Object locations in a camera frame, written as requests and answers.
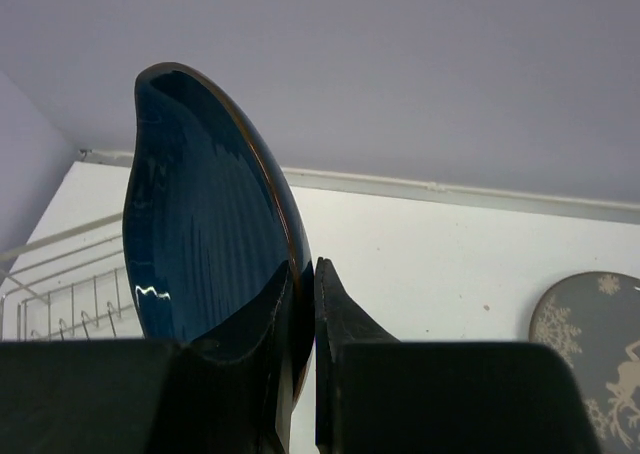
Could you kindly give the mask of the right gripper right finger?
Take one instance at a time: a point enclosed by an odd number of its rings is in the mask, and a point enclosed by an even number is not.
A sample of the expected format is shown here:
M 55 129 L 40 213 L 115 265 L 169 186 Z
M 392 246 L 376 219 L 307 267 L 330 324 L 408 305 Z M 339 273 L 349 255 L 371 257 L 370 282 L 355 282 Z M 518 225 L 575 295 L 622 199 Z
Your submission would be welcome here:
M 316 265 L 316 427 L 322 453 L 597 453 L 577 383 L 528 342 L 401 341 Z

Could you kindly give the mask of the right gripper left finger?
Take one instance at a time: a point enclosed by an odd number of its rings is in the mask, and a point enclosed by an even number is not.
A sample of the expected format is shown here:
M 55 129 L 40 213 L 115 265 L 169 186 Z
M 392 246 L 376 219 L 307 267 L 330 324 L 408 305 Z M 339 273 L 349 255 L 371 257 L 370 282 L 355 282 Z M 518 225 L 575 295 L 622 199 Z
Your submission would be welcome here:
M 287 264 L 192 344 L 1 347 L 5 453 L 284 453 L 294 381 Z

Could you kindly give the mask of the dark blue leaf-shaped plate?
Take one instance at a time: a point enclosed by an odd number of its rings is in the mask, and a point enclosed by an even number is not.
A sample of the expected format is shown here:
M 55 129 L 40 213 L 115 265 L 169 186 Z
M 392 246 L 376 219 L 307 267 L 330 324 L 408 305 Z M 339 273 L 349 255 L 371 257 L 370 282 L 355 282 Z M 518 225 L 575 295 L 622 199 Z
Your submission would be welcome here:
M 313 261 L 285 176 L 239 105 L 177 62 L 134 84 L 136 140 L 122 235 L 131 294 L 148 338 L 192 342 L 290 273 L 292 387 L 313 343 Z

